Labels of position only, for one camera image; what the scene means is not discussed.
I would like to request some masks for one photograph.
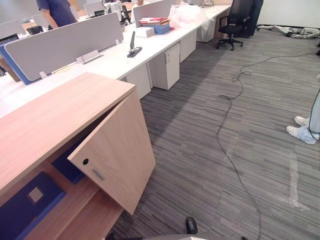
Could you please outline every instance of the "white shoe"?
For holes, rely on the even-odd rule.
[[[309,125],[309,117],[303,118],[302,116],[296,116],[294,121],[299,124],[300,126],[308,126]]]
[[[316,139],[319,139],[319,134],[314,134],[313,136],[309,132],[309,129],[307,126],[301,126],[301,127],[293,127],[293,126],[287,126],[286,131],[293,137],[300,139],[304,141],[306,144],[315,144],[317,142]]]

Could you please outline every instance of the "door handle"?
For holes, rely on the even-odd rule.
[[[106,180],[97,170],[92,169],[92,171],[93,171],[102,181]]]
[[[168,64],[170,62],[170,53],[166,54],[165,63]]]

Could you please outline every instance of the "gray carpet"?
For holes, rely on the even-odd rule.
[[[141,103],[156,166],[133,216],[124,212],[116,238],[185,233],[193,216],[200,231],[227,239],[257,239],[258,216],[216,133],[228,109],[220,94],[236,95],[231,78],[272,56],[315,53],[319,39],[259,31],[244,46],[200,43],[180,65],[169,90],[153,88]],[[320,239],[320,144],[286,132],[307,117],[319,83],[315,55],[277,58],[248,67],[243,94],[232,102],[220,139],[262,212],[262,240]]]

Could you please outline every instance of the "phone holder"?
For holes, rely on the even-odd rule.
[[[142,47],[140,46],[135,47],[135,34],[136,32],[134,31],[131,37],[130,50],[129,50],[129,54],[127,55],[128,58],[135,57],[142,50]]]

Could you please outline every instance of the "black cable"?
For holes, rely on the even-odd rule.
[[[227,152],[224,150],[224,148],[222,147],[221,143],[220,143],[220,140],[219,140],[219,133],[222,129],[222,127],[224,126],[224,123],[225,123],[225,120],[228,116],[228,113],[230,111],[230,109],[232,108],[232,100],[236,99],[237,97],[239,97],[243,90],[244,90],[244,85],[243,83],[240,81],[240,77],[241,75],[247,75],[247,76],[250,76],[252,75],[252,72],[250,71],[243,71],[244,68],[247,68],[247,67],[251,67],[251,66],[254,66],[254,65],[258,65],[258,64],[263,64],[271,59],[276,59],[276,58],[297,58],[297,57],[301,57],[301,56],[304,56],[304,55],[315,55],[314,53],[304,53],[304,54],[300,54],[300,55],[296,55],[296,56],[273,56],[273,57],[269,57],[268,59],[266,60],[263,60],[263,61],[260,61],[260,62],[256,62],[256,63],[253,63],[253,64],[249,64],[249,65],[245,65],[243,67],[240,68],[240,73],[238,74],[237,77],[233,77],[232,78],[232,82],[235,83],[235,82],[239,82],[241,84],[241,91],[234,97],[229,97],[227,95],[219,95],[219,98],[222,98],[222,99],[225,99],[225,100],[228,100],[230,102],[230,105],[229,105],[229,108],[228,110],[225,112],[224,114],[224,117],[223,117],[223,120],[222,120],[222,123],[218,129],[218,131],[216,132],[216,140],[221,148],[221,150],[223,151],[224,155],[228,158],[229,162],[232,164],[234,170],[235,170],[235,173],[239,179],[239,182],[241,183],[242,185],[242,188],[244,189],[244,191],[246,192],[246,194],[250,197],[251,199],[251,202],[253,203],[255,209],[256,209],[256,212],[258,214],[258,235],[257,235],[257,240],[260,240],[261,238],[261,234],[262,234],[262,220],[261,220],[261,211],[260,211],[260,208],[256,202],[256,200],[254,199],[254,197],[252,196],[252,194],[249,192],[249,190],[247,189],[247,187],[244,185],[244,183],[242,182],[241,178],[240,178],[240,175],[239,175],[239,172],[235,166],[235,164],[233,163],[233,161],[231,160],[231,158],[228,156]]]

